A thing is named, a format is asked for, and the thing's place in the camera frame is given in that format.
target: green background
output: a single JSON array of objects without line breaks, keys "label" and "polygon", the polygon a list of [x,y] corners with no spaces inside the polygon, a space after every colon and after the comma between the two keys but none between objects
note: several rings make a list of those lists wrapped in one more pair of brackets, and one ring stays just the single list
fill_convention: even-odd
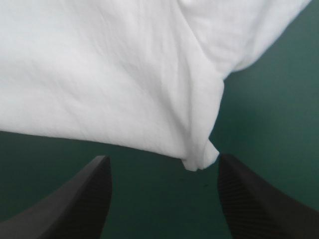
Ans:
[{"label": "green background", "polygon": [[[263,57],[231,74],[211,140],[267,181],[319,210],[319,1]],[[230,239],[216,188],[217,163],[180,160],[79,140],[0,132],[0,221],[110,155],[114,192],[102,238]]]}]

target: white fabric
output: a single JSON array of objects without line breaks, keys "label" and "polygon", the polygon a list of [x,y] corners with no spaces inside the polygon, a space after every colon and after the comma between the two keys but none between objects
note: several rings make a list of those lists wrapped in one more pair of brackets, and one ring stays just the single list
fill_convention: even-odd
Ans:
[{"label": "white fabric", "polygon": [[309,0],[1,0],[0,130],[118,144],[203,169],[227,75]]}]

